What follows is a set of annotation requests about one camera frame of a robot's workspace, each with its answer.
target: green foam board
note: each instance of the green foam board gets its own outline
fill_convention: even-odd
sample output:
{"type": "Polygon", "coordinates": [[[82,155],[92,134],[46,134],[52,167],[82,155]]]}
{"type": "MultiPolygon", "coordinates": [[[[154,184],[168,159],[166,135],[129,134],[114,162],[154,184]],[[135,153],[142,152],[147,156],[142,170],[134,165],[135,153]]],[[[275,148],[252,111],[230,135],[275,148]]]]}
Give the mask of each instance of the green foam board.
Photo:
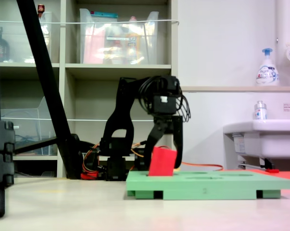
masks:
{"type": "Polygon", "coordinates": [[[164,200],[243,200],[280,198],[290,189],[290,180],[255,172],[175,172],[172,177],[148,177],[148,171],[130,171],[126,179],[128,196],[164,200]]]}

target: table surface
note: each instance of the table surface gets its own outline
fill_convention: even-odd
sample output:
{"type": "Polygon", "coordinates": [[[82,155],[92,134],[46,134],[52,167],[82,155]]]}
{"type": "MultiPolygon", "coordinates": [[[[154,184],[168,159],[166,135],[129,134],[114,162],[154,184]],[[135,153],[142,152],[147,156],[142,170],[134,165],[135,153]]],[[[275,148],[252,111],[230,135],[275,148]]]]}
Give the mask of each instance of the table surface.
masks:
{"type": "Polygon", "coordinates": [[[125,182],[15,179],[0,231],[290,231],[281,199],[163,201],[128,198],[125,182]]]}

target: black bottle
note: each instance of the black bottle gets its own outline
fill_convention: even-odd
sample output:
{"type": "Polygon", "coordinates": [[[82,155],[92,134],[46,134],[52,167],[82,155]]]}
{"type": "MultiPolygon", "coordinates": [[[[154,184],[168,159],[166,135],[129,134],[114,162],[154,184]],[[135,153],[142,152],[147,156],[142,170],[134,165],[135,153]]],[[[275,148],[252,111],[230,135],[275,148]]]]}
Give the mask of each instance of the black bottle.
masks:
{"type": "Polygon", "coordinates": [[[2,39],[2,27],[0,26],[0,62],[9,60],[9,44],[2,39]]]}

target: white sink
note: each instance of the white sink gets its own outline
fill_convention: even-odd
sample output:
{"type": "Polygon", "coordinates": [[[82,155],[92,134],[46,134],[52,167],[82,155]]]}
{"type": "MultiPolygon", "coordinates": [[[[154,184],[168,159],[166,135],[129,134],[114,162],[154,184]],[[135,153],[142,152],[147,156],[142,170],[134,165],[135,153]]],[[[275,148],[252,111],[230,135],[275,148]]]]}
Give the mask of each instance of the white sink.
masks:
{"type": "Polygon", "coordinates": [[[290,158],[290,119],[252,120],[224,126],[236,152],[259,158],[290,158]]]}

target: clear plastic bin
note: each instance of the clear plastic bin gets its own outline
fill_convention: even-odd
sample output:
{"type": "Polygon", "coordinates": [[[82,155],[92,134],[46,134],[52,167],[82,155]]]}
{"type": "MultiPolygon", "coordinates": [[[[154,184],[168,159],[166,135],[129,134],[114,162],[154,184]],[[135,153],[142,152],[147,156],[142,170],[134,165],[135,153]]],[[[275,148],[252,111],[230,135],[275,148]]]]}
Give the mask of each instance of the clear plastic bin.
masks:
{"type": "MultiPolygon", "coordinates": [[[[41,29],[52,63],[59,62],[60,25],[52,12],[44,12],[41,29]]],[[[23,23],[0,22],[0,62],[35,63],[23,23]]]]}
{"type": "MultiPolygon", "coordinates": [[[[1,109],[0,114],[2,120],[13,122],[16,148],[55,136],[44,97],[38,108],[1,109]]],[[[39,148],[21,155],[57,155],[57,145],[39,148]]]]}
{"type": "MultiPolygon", "coordinates": [[[[151,12],[147,20],[158,20],[151,12]]],[[[82,64],[158,64],[157,22],[95,24],[89,10],[80,9],[82,64]]]]}

